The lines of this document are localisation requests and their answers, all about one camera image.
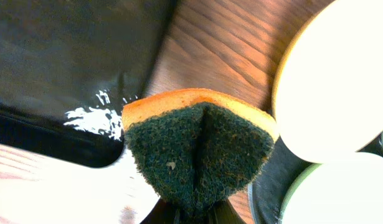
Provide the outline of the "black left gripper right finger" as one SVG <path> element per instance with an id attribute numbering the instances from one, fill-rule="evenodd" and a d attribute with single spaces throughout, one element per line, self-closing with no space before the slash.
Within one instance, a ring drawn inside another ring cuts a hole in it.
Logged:
<path id="1" fill-rule="evenodd" d="M 209 211 L 210 224 L 245 224 L 228 199 L 216 202 Z"/>

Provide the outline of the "yellow plate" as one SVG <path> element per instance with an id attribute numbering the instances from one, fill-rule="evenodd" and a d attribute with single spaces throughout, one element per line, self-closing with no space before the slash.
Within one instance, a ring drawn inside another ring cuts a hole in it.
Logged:
<path id="1" fill-rule="evenodd" d="M 272 107 L 299 158 L 324 163 L 383 132 L 383 0 L 336 0 L 288 46 Z"/>

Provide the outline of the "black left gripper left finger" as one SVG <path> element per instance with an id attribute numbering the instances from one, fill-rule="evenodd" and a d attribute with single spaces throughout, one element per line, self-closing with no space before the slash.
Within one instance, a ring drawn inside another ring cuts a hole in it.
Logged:
<path id="1" fill-rule="evenodd" d="M 181 210 L 162 199 L 159 199 L 152 211 L 141 224 L 180 224 Z"/>

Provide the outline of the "orange green scrub sponge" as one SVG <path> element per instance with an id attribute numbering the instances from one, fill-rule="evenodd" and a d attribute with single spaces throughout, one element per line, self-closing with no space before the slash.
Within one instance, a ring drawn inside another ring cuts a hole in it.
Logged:
<path id="1" fill-rule="evenodd" d="M 214 90 L 168 91 L 125 105 L 128 149 L 147 183 L 189 217 L 243 189 L 279 137 L 275 120 Z"/>

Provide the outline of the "mint green plate front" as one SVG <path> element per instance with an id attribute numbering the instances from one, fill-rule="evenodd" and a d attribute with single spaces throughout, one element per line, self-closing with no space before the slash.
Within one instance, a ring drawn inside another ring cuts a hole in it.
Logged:
<path id="1" fill-rule="evenodd" d="M 383 224 L 383 157 L 356 152 L 306 168 L 288 189 L 281 224 Z"/>

